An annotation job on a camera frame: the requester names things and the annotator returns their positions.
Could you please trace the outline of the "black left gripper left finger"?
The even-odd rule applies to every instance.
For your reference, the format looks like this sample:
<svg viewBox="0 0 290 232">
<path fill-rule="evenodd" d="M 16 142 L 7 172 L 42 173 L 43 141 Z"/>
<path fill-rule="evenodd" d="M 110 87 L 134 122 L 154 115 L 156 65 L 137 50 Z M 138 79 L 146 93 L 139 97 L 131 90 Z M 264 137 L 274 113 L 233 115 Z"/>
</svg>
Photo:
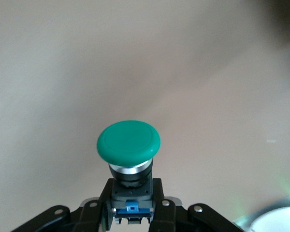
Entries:
<svg viewBox="0 0 290 232">
<path fill-rule="evenodd" d="M 20 225 L 14 232 L 99 232 L 110 229 L 108 203 L 114 180 L 108 179 L 98 198 L 85 200 L 71 212 L 63 205 L 55 205 Z"/>
</svg>

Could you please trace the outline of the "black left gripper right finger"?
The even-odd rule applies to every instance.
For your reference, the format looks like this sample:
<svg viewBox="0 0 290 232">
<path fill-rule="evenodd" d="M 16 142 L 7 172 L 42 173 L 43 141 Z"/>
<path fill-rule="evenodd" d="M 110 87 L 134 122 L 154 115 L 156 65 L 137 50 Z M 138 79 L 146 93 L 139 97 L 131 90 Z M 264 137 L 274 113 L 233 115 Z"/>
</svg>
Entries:
<svg viewBox="0 0 290 232">
<path fill-rule="evenodd" d="M 204 203 L 186 210 L 165 198 L 160 178 L 153 178 L 154 216 L 149 232 L 242 232 L 237 225 Z"/>
</svg>

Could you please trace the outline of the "green mushroom push button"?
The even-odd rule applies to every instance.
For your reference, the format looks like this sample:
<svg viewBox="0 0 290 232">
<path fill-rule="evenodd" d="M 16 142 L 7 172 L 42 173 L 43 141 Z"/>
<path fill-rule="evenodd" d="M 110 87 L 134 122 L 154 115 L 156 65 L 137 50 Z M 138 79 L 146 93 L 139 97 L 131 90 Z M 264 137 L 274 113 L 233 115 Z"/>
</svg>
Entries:
<svg viewBox="0 0 290 232">
<path fill-rule="evenodd" d="M 154 215 L 153 158 L 160 149 L 160 135 L 148 123 L 120 121 L 98 137 L 97 152 L 113 176 L 110 210 L 116 224 L 127 220 L 151 222 Z"/>
</svg>

